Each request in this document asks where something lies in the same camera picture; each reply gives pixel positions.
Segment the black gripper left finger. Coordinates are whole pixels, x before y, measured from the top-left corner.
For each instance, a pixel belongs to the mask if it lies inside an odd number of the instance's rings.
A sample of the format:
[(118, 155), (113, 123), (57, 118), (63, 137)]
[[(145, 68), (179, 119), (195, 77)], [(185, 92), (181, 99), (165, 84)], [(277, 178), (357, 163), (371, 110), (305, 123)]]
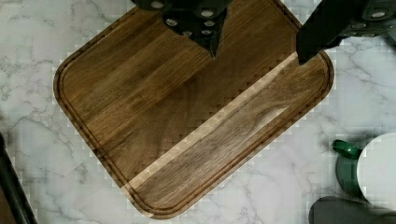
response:
[(131, 0), (140, 9), (159, 11), (163, 23), (207, 50), (215, 59), (233, 0)]

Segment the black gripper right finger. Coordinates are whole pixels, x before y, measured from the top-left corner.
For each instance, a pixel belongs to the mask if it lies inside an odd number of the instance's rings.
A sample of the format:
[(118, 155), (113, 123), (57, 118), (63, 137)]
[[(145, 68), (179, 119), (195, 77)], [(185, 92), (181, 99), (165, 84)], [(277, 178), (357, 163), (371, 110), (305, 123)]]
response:
[(375, 37), (395, 27), (396, 0), (322, 0), (296, 35), (299, 64), (349, 37)]

